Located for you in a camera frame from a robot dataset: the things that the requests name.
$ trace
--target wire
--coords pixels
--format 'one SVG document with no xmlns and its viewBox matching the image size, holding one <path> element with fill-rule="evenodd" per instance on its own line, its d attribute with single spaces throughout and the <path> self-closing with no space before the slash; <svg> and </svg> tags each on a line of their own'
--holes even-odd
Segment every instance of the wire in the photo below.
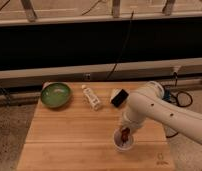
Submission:
<svg viewBox="0 0 202 171">
<path fill-rule="evenodd" d="M 174 76 L 175 76 L 175 83 L 174 83 L 174 85 L 173 86 L 177 86 L 177 82 L 178 82 L 178 74 L 177 73 L 174 73 Z M 179 91 L 176 95 L 174 95 L 173 93 L 171 93 L 170 91 L 168 91 L 169 92 L 169 100 L 167 100 L 169 103 L 172 103 L 172 104 L 175 104 L 176 106 L 178 106 L 178 107 L 189 107 L 189 106 L 191 106 L 192 105 L 192 103 L 193 103 L 193 98 L 192 98 L 192 96 L 188 93 L 188 92 L 185 92 L 185 91 Z M 180 95 L 181 94 L 184 94 L 184 95 L 186 95 L 186 96 L 188 96 L 189 97 L 189 103 L 188 104 L 186 104 L 186 105 L 182 105 L 181 103 L 180 103 L 180 99 L 179 99 L 179 97 L 180 97 Z M 176 132 L 176 133 L 174 133 L 173 135 L 166 135 L 166 138 L 173 138 L 173 137 L 175 137 L 175 136 L 177 136 L 179 133 L 178 132 Z"/>
<path fill-rule="evenodd" d="M 86 14 L 88 14 L 90 11 L 92 11 L 99 3 L 107 3 L 107 0 L 98 0 L 97 2 L 95 2 L 87 11 L 83 12 L 81 14 L 81 16 L 84 16 Z"/>
<path fill-rule="evenodd" d="M 0 7 L 0 11 L 10 2 L 10 0 L 8 0 L 7 2 L 5 2 L 5 4 L 3 4 L 1 7 Z"/>
<path fill-rule="evenodd" d="M 131 18 L 130 18 L 130 22 L 129 22 L 129 27 L 128 27 L 128 31 L 127 31 L 127 34 L 126 34 L 126 39 L 125 39 L 125 41 L 124 41 L 124 43 L 123 43 L 123 47 L 122 47 L 122 49 L 121 49 L 121 51 L 120 51 L 120 54 L 119 54 L 119 56 L 118 56 L 118 58 L 117 58 L 117 60 L 116 60 L 116 62 L 115 62 L 115 64 L 114 64 L 114 67 L 112 68 L 112 70 L 109 72 L 109 74 L 107 75 L 107 77 L 106 77 L 106 81 L 108 81 L 109 80 L 109 78 L 112 76 L 112 74 L 114 73 L 114 71 L 115 71 L 115 69 L 117 68 L 117 65 L 118 65 L 118 63 L 120 62 L 120 60 L 121 60 L 121 58 L 123 57 L 123 54 L 124 54 L 124 52 L 125 52 L 125 50 L 126 50 L 126 47 L 127 47 L 127 44 L 128 44 L 128 42 L 129 42 L 129 37 L 130 37 L 130 34 L 131 34 L 131 29 L 132 29 L 132 20 L 133 20 L 133 18 L 134 18 L 134 11 L 132 11 L 132 14 L 131 14 Z"/>
</svg>

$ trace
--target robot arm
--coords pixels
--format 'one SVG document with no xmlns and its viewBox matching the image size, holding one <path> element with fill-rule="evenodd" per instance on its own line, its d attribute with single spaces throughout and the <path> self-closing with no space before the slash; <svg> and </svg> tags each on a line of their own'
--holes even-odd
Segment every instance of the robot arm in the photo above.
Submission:
<svg viewBox="0 0 202 171">
<path fill-rule="evenodd" d="M 129 128 L 133 134 L 149 117 L 202 145 L 202 114 L 167 103 L 163 96 L 164 89 L 157 82 L 149 82 L 130 93 L 120 118 L 121 129 Z"/>
</svg>

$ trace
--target cup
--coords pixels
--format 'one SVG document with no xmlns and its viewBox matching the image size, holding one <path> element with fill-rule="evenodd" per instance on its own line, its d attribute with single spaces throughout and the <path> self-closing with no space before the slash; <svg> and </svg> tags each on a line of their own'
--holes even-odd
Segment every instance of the cup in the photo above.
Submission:
<svg viewBox="0 0 202 171">
<path fill-rule="evenodd" d="M 118 151 L 124 152 L 130 150 L 133 147 L 134 138 L 132 135 L 129 135 L 128 141 L 123 143 L 123 141 L 121 140 L 121 132 L 119 129 L 116 129 L 113 134 L 113 141 Z"/>
</svg>

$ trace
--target black wall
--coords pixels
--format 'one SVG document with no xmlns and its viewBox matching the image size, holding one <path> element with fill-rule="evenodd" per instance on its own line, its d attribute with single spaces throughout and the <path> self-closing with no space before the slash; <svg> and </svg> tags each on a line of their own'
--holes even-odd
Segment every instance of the black wall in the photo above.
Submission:
<svg viewBox="0 0 202 171">
<path fill-rule="evenodd" d="M 129 21 L 0 28 L 0 70 L 114 63 Z M 202 18 L 134 21 L 121 62 L 202 57 Z"/>
</svg>

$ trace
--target small bottle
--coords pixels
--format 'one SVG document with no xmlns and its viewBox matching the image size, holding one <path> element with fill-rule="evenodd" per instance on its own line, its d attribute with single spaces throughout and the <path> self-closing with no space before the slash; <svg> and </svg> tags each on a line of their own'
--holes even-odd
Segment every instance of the small bottle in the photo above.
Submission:
<svg viewBox="0 0 202 171">
<path fill-rule="evenodd" d="M 87 97 L 90 105 L 94 110 L 98 110 L 102 107 L 101 101 L 99 98 L 95 95 L 93 90 L 89 87 L 86 87 L 86 85 L 82 85 L 81 87 L 83 89 L 84 95 Z"/>
</svg>

